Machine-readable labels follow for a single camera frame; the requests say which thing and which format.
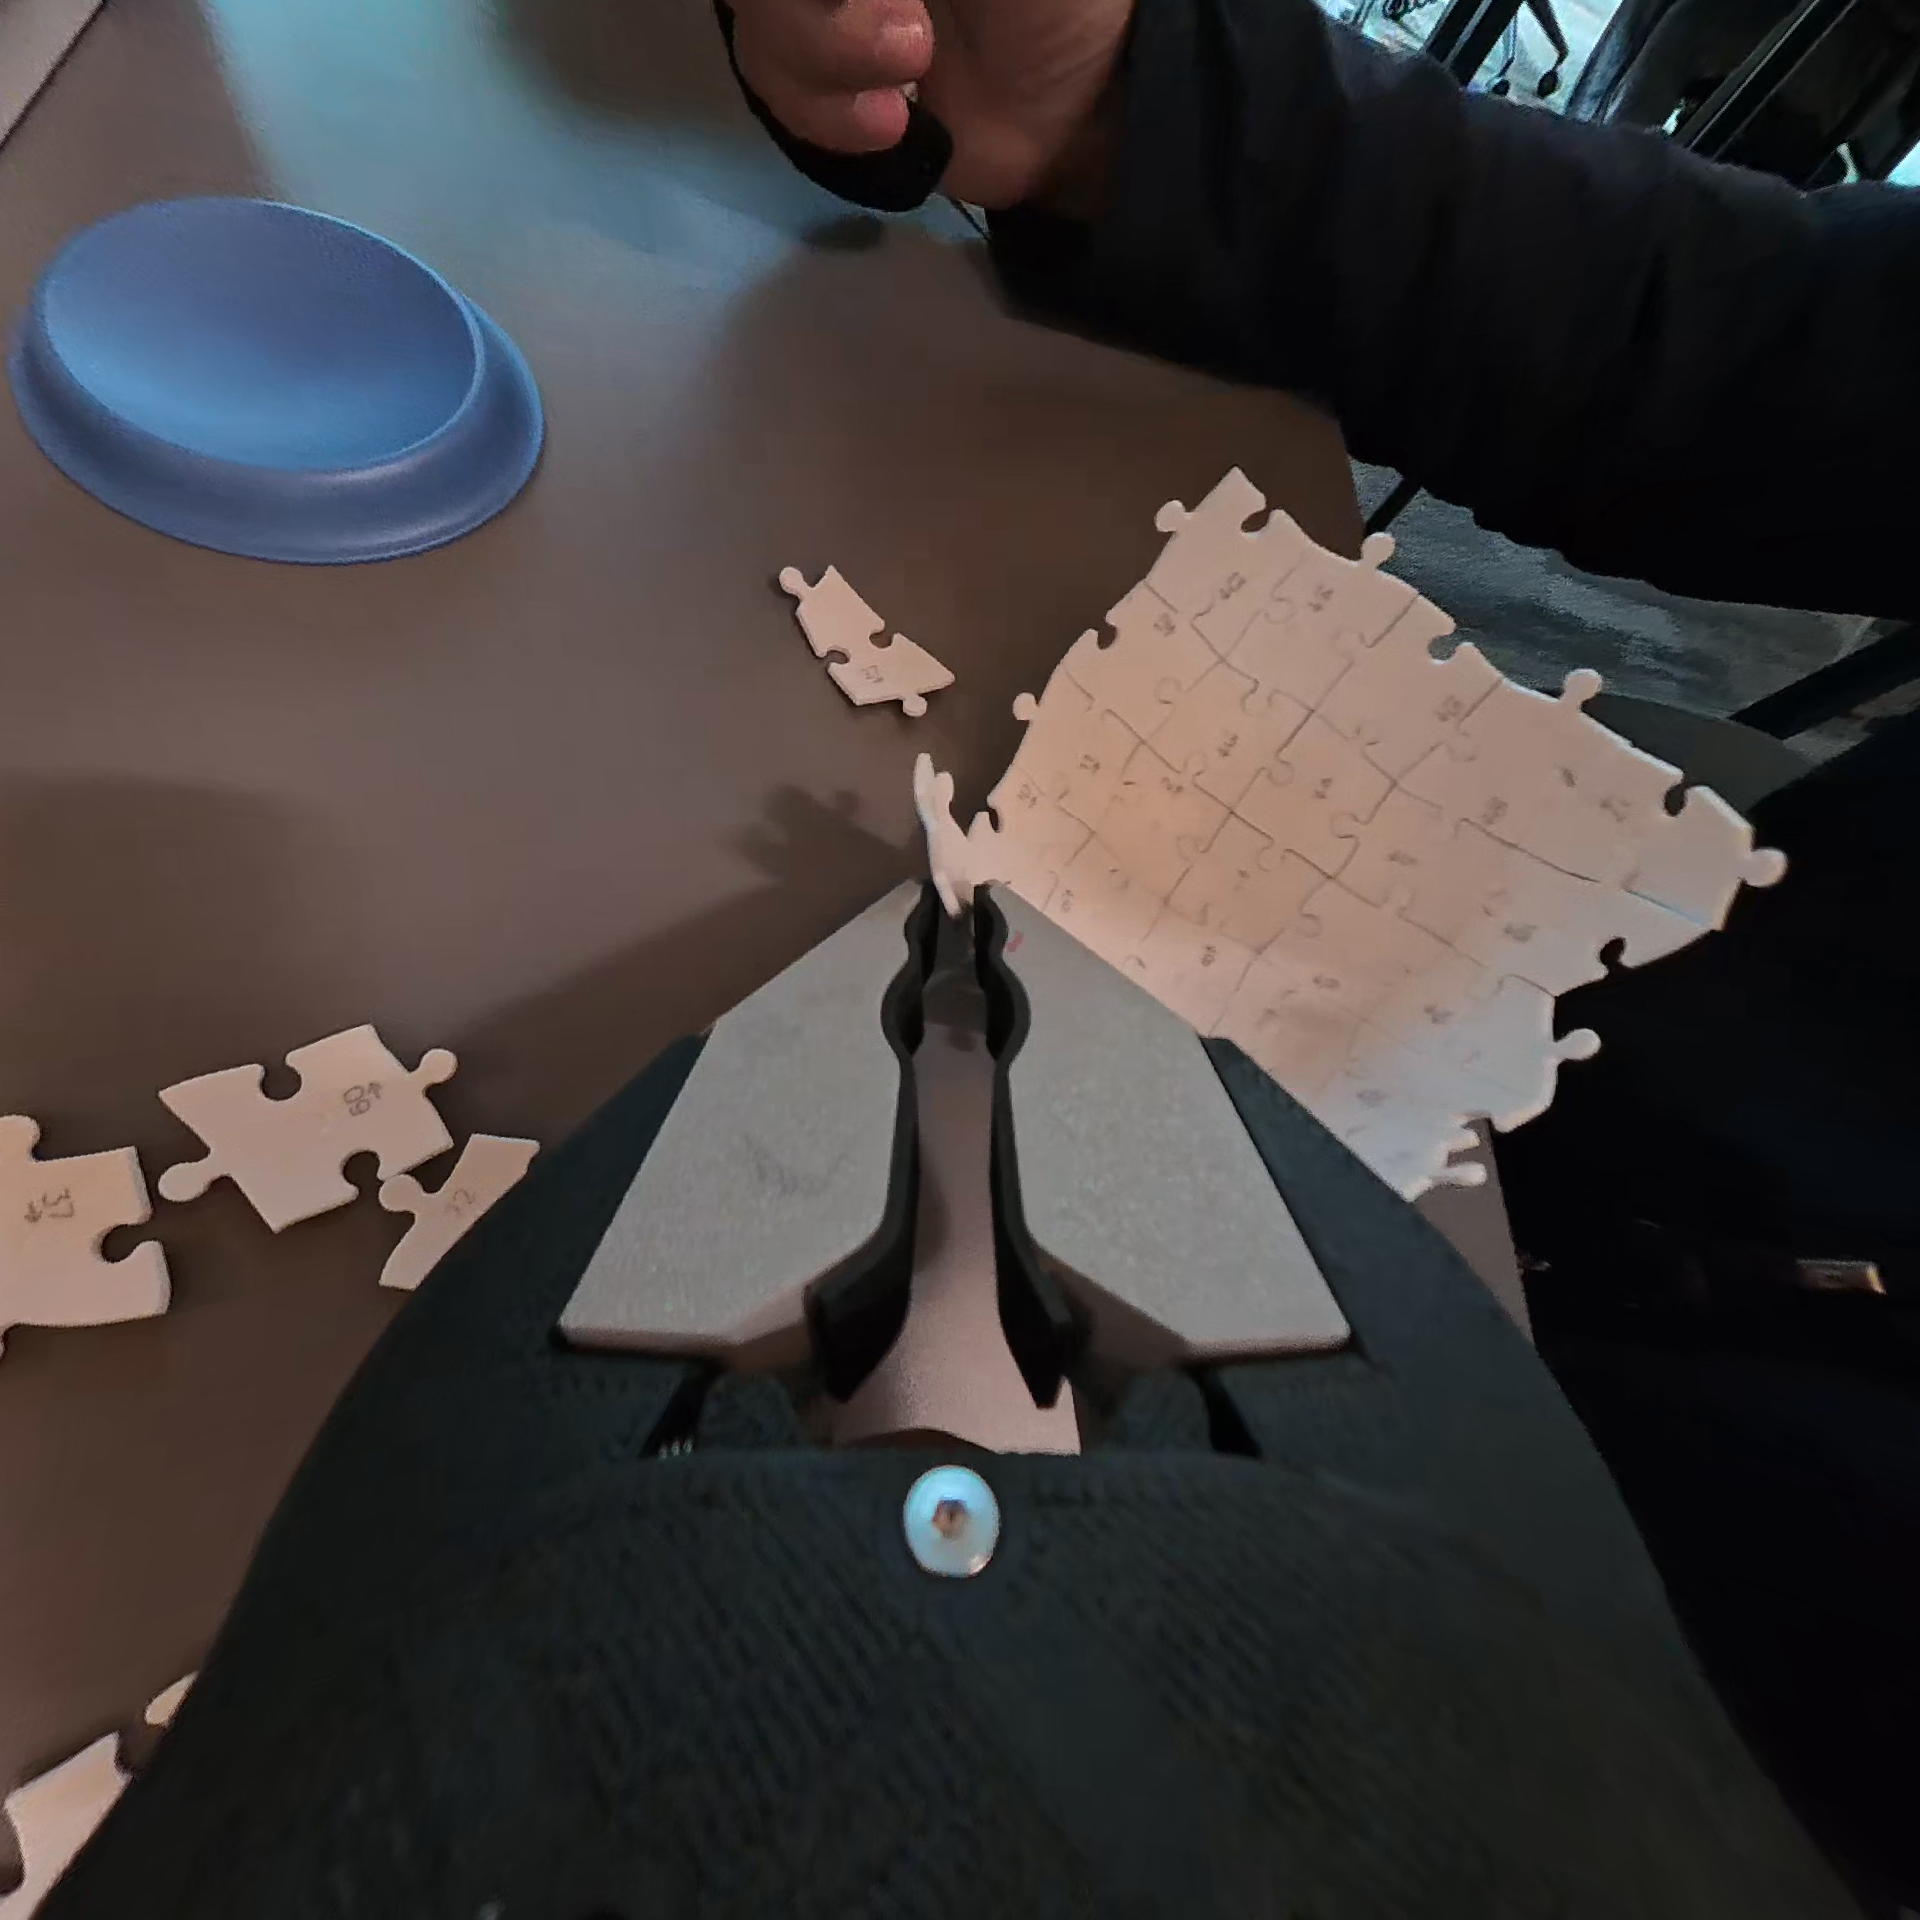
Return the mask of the person's right hand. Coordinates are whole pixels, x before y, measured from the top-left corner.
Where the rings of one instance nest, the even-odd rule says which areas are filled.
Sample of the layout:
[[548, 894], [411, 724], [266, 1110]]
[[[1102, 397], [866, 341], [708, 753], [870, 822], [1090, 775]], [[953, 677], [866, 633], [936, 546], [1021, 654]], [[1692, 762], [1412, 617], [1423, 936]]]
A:
[[809, 146], [896, 156], [911, 110], [947, 129], [946, 194], [974, 211], [1098, 212], [1125, 0], [740, 0], [735, 68]]

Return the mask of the partly built white puzzle ball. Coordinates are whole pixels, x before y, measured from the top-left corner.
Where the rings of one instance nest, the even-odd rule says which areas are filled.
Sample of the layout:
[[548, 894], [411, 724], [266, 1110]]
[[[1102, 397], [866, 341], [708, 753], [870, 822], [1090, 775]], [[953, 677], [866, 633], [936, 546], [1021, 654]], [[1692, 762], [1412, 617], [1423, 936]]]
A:
[[971, 827], [919, 755], [947, 908], [1021, 894], [1204, 1039], [1250, 1053], [1403, 1203], [1475, 1186], [1598, 1030], [1552, 1005], [1717, 932], [1786, 872], [1707, 784], [1530, 690], [1389, 572], [1227, 464], [1050, 686]]

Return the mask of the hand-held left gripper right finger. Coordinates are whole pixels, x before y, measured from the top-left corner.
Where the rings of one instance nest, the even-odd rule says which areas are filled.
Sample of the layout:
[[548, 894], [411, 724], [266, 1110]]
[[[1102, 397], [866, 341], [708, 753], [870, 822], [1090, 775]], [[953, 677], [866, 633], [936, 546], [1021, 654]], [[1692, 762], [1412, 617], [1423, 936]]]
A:
[[1205, 1041], [1021, 894], [971, 894], [999, 1327], [1035, 1402], [1334, 1353], [1324, 1278]]

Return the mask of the blue round plastic dish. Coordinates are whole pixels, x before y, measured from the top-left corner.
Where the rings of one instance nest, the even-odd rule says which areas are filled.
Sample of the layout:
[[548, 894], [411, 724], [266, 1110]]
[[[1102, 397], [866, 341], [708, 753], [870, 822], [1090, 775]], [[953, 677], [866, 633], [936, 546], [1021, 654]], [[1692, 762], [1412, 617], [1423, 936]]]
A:
[[77, 230], [10, 336], [10, 399], [81, 494], [269, 564], [445, 546], [533, 483], [518, 341], [397, 239], [298, 201], [170, 196]]

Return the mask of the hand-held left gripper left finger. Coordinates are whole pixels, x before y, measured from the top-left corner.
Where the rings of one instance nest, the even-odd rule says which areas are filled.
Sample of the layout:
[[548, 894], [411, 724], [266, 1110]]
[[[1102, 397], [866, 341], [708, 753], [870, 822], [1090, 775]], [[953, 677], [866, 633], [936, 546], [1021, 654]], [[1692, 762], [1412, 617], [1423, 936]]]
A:
[[708, 1026], [563, 1342], [813, 1369], [840, 1402], [879, 1369], [919, 1272], [932, 957], [936, 888], [901, 881]]

